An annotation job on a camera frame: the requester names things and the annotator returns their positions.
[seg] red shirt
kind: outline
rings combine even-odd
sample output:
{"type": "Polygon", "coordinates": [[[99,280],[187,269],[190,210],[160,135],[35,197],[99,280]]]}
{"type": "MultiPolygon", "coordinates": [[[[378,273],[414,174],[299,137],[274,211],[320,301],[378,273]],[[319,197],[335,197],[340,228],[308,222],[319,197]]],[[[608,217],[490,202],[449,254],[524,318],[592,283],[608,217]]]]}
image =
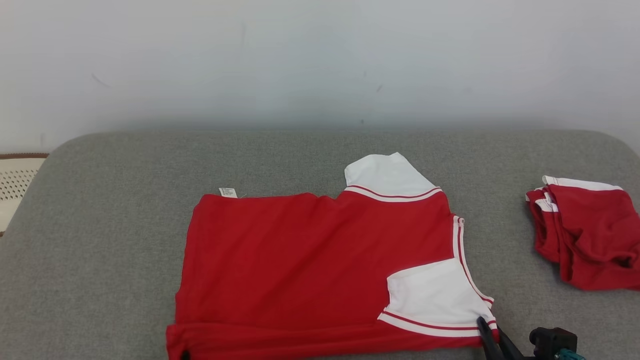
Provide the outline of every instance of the red shirt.
{"type": "Polygon", "coordinates": [[[347,167],[336,199],[204,195],[187,235],[170,359],[283,359],[479,346],[493,299],[464,221],[400,154],[347,167]]]}
{"type": "Polygon", "coordinates": [[[640,290],[640,217],[619,186],[545,176],[527,193],[536,250],[583,290],[640,290]]]}

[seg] gray cushion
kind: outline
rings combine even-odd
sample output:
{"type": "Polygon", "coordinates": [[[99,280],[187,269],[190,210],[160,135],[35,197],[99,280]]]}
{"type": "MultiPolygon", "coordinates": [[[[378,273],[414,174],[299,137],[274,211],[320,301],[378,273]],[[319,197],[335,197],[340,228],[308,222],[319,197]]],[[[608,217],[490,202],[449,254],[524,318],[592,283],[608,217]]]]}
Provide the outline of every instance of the gray cushion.
{"type": "MultiPolygon", "coordinates": [[[[590,359],[640,353],[640,293],[564,284],[532,248],[527,190],[542,175],[622,186],[640,159],[584,131],[204,132],[84,136],[55,150],[0,238],[0,359],[161,359],[191,211],[204,193],[335,197],[346,165],[398,151],[465,218],[477,286],[529,353],[529,331],[563,327],[590,359]]],[[[364,359],[480,359],[436,350],[364,359]]]]}

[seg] folded red shirt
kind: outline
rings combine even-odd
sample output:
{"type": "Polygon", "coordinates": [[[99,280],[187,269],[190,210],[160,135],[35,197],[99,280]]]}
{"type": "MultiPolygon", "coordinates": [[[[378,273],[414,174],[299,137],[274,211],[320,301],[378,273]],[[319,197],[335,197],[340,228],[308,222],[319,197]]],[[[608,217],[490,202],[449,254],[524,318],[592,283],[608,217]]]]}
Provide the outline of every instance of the folded red shirt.
{"type": "Polygon", "coordinates": [[[640,290],[640,217],[619,186],[545,176],[527,193],[535,249],[583,290],[640,290]]]}

